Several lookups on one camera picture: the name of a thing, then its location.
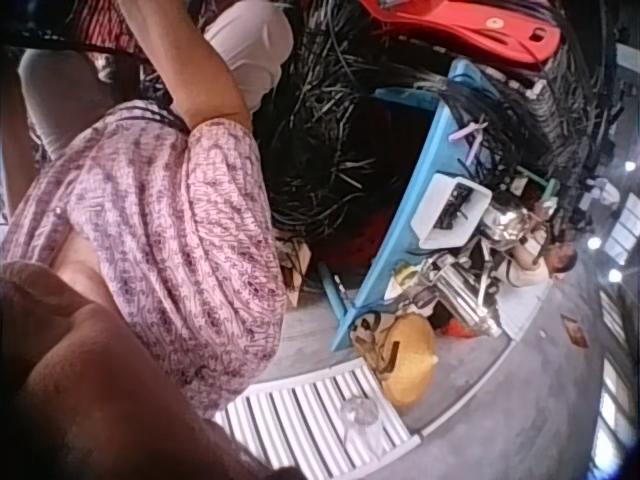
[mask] blue table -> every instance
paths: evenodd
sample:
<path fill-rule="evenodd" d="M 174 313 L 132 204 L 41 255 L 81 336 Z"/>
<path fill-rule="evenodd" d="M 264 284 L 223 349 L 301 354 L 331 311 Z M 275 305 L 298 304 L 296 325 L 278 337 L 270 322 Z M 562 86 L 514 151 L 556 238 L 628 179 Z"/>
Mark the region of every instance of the blue table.
<path fill-rule="evenodd" d="M 455 60 L 449 71 L 449 78 L 490 88 L 482 73 L 467 60 Z M 396 266 L 401 262 L 416 265 L 422 260 L 422 257 L 408 253 L 419 249 L 418 237 L 411 228 L 410 222 L 434 174 L 443 172 L 467 176 L 457 161 L 458 158 L 462 160 L 466 158 L 469 151 L 467 142 L 451 143 L 448 139 L 451 133 L 462 126 L 456 124 L 447 106 L 439 101 L 436 95 L 416 90 L 384 89 L 377 91 L 375 96 L 391 102 L 436 110 L 436 114 L 393 222 L 352 305 L 345 305 L 326 265 L 319 265 L 322 283 L 338 318 L 338 331 L 331 344 L 332 351 L 349 346 L 351 325 L 360 315 L 379 305 L 384 299 Z"/>

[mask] white box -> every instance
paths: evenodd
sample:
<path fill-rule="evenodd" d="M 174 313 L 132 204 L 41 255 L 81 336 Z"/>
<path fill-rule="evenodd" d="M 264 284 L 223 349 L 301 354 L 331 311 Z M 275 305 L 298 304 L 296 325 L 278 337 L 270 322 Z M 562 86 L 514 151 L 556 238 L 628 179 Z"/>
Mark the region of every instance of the white box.
<path fill-rule="evenodd" d="M 460 215 L 451 230 L 434 228 L 436 220 L 458 184 L 467 185 L 473 189 L 471 196 L 460 209 L 466 218 Z M 466 244 L 489 206 L 491 197 L 490 190 L 471 180 L 464 177 L 452 178 L 436 173 L 411 219 L 411 228 L 420 240 L 420 248 L 434 250 L 456 248 Z"/>

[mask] pink patterned shirt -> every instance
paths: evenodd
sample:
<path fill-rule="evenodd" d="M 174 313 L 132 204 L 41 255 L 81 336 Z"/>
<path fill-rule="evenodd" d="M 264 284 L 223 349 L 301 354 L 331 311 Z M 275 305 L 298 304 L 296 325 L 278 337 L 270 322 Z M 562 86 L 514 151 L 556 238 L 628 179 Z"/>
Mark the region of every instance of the pink patterned shirt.
<path fill-rule="evenodd" d="M 32 186 L 1 256 L 51 265 L 70 229 L 88 239 L 132 330 L 212 418 L 275 354 L 285 290 L 250 132 L 171 123 L 136 101 L 79 135 Z"/>

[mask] stainless steel pot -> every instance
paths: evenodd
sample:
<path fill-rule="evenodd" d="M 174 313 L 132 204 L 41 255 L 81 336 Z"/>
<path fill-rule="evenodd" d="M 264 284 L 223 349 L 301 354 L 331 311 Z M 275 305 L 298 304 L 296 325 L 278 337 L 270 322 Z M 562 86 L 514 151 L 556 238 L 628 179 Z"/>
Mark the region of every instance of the stainless steel pot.
<path fill-rule="evenodd" d="M 531 214 L 520 201 L 505 192 L 493 196 L 479 223 L 480 234 L 492 248 L 505 251 L 529 231 Z"/>
<path fill-rule="evenodd" d="M 437 254 L 421 273 L 435 287 L 440 301 L 469 330 L 492 337 L 502 333 L 495 294 L 481 293 L 479 282 L 453 255 Z"/>

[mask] red plastic part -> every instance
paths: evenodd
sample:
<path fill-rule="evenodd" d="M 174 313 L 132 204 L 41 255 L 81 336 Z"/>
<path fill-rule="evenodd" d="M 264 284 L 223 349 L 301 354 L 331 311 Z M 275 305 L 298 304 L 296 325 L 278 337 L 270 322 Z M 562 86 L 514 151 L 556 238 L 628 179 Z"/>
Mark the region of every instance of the red plastic part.
<path fill-rule="evenodd" d="M 560 30 L 535 18 L 499 8 L 448 0 L 409 0 L 382 8 L 360 0 L 381 22 L 453 35 L 505 63 L 538 70 L 560 46 Z"/>

